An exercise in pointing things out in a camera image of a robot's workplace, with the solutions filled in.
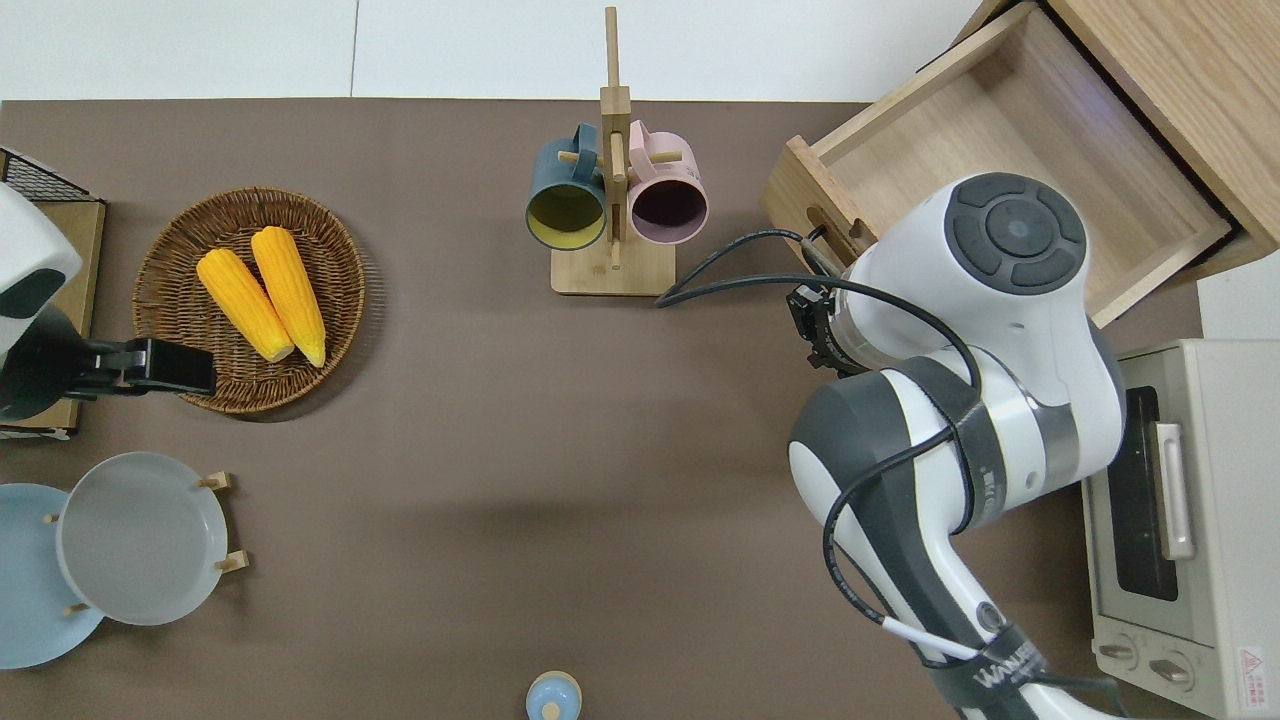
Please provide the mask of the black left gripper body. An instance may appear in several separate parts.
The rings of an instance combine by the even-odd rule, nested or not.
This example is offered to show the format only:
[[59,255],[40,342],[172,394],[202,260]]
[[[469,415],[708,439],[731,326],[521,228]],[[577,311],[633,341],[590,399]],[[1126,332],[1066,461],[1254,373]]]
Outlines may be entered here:
[[218,392],[215,356],[166,340],[128,342],[128,386],[146,392],[212,397]]

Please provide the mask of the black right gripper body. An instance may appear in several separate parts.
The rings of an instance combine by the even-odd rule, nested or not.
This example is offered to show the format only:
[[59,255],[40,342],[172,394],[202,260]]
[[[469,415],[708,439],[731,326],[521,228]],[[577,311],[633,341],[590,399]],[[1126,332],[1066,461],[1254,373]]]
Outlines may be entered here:
[[829,319],[835,310],[831,295],[814,286],[800,284],[787,295],[787,307],[800,337],[809,343],[808,363],[814,369],[850,373],[851,359],[835,341]]

